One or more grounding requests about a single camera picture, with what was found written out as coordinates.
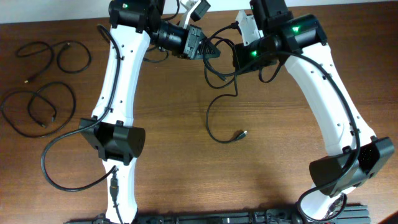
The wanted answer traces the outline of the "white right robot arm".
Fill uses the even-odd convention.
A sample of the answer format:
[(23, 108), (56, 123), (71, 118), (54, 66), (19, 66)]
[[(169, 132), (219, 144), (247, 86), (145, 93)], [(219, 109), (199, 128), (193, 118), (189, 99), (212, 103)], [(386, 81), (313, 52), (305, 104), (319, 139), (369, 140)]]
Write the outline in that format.
[(374, 177), (395, 149), (356, 109), (336, 70), (327, 36), (311, 14), (294, 17), (284, 1), (251, 1), (236, 18), (243, 41), (234, 50), (239, 73), (285, 67), (302, 90), (322, 132), (327, 156), (310, 163), (312, 188), (298, 199), (294, 223), (333, 223), (348, 194)]

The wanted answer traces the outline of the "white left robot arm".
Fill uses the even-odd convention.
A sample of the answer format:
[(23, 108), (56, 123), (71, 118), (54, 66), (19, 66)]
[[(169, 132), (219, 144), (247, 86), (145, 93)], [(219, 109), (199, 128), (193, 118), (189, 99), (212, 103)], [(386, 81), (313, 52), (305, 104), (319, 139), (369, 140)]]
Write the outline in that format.
[(133, 125), (134, 95), (144, 56), (150, 45), (173, 56), (201, 59), (205, 35), (190, 20), (200, 20), (208, 1), (181, 1), (186, 9), (180, 22), (162, 18), (163, 1), (111, 1), (109, 59), (100, 98), (82, 136), (98, 151), (108, 174), (108, 207), (102, 223), (132, 223), (137, 214), (134, 169), (144, 147), (146, 132)]

